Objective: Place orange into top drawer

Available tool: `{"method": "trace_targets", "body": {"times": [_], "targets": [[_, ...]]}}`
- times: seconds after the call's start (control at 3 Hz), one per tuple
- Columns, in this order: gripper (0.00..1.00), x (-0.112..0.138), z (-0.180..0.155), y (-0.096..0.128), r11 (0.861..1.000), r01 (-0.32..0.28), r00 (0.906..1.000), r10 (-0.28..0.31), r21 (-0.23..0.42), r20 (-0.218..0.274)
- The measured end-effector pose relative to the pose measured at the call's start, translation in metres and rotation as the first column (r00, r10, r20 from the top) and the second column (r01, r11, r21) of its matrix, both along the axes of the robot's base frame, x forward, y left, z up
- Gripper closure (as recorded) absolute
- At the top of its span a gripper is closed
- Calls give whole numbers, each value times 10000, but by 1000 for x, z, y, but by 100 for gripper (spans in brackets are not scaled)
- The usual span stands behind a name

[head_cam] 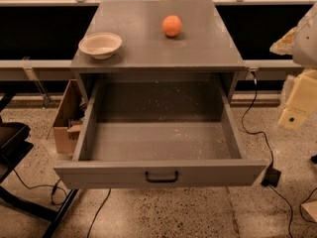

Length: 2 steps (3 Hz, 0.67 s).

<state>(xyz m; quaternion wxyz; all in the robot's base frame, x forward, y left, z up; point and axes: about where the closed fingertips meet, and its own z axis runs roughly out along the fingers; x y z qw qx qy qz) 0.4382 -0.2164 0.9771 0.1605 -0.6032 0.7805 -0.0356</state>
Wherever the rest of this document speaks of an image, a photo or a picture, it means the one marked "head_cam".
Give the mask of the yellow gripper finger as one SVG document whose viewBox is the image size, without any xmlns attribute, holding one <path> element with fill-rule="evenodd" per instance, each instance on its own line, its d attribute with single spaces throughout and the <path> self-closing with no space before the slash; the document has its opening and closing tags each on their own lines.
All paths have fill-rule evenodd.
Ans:
<svg viewBox="0 0 317 238">
<path fill-rule="evenodd" d="M 280 56 L 292 55 L 295 30 L 296 28 L 290 29 L 281 39 L 271 45 L 269 51 Z"/>
<path fill-rule="evenodd" d="M 282 112 L 278 125 L 286 130 L 299 128 L 317 110 L 317 69 L 289 75 L 281 92 Z"/>
</svg>

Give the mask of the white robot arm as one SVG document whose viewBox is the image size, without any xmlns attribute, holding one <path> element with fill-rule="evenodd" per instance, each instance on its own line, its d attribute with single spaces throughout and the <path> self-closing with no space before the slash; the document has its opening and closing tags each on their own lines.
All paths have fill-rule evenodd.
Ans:
<svg viewBox="0 0 317 238">
<path fill-rule="evenodd" d="M 269 48 L 277 55 L 292 55 L 304 70 L 293 80 L 278 125 L 284 129 L 299 128 L 317 109 L 317 3 L 297 26 Z"/>
</svg>

